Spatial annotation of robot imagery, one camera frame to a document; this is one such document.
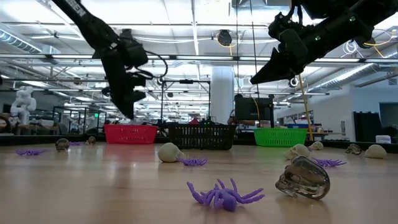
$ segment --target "monitor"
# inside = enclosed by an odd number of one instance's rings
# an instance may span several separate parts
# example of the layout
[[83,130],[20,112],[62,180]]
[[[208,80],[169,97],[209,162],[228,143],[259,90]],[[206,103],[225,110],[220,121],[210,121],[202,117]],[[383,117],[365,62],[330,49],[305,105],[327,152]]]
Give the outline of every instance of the monitor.
[[236,120],[273,121],[273,115],[274,105],[270,98],[238,98],[235,101]]

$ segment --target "beige skull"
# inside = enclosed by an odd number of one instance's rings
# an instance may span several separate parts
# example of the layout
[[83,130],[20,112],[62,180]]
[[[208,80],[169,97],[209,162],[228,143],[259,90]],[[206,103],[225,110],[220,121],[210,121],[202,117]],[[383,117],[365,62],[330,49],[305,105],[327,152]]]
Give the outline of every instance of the beige skull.
[[322,150],[323,149],[323,144],[322,142],[314,142],[312,145],[309,147],[311,150]]
[[286,159],[290,160],[297,156],[304,156],[308,158],[310,156],[310,151],[303,144],[297,144],[294,147],[291,147],[287,152],[285,152],[284,156],[286,157]]

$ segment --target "white pillar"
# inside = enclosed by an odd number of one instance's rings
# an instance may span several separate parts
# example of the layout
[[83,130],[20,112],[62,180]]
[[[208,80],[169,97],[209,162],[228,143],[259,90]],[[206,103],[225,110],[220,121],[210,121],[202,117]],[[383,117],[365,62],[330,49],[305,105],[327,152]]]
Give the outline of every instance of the white pillar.
[[211,74],[210,115],[213,121],[226,124],[233,109],[234,72],[232,67],[215,66]]

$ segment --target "humanoid robot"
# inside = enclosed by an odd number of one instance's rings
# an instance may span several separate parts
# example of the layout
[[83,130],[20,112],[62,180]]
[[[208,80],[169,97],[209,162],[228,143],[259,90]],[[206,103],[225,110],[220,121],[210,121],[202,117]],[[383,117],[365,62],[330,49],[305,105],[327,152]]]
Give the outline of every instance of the humanoid robot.
[[17,98],[11,105],[9,118],[11,125],[29,123],[30,112],[36,110],[36,100],[32,97],[33,90],[31,86],[21,86],[17,91]]

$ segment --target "table surface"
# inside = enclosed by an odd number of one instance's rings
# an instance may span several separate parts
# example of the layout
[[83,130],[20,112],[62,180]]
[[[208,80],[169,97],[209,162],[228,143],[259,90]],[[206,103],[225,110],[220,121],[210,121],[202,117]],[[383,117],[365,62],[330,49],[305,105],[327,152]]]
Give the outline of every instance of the table surface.
[[[341,159],[325,168],[331,190],[321,201],[290,198],[275,187],[285,165],[283,148],[234,146],[230,151],[185,151],[207,157],[203,167],[161,163],[160,145],[98,143],[55,152],[54,145],[0,148],[1,223],[394,223],[398,203],[398,155],[368,159],[343,149],[312,152],[317,159]],[[50,149],[35,157],[15,150]],[[266,197],[235,212],[214,210],[192,198],[232,177],[239,193],[260,187]]]

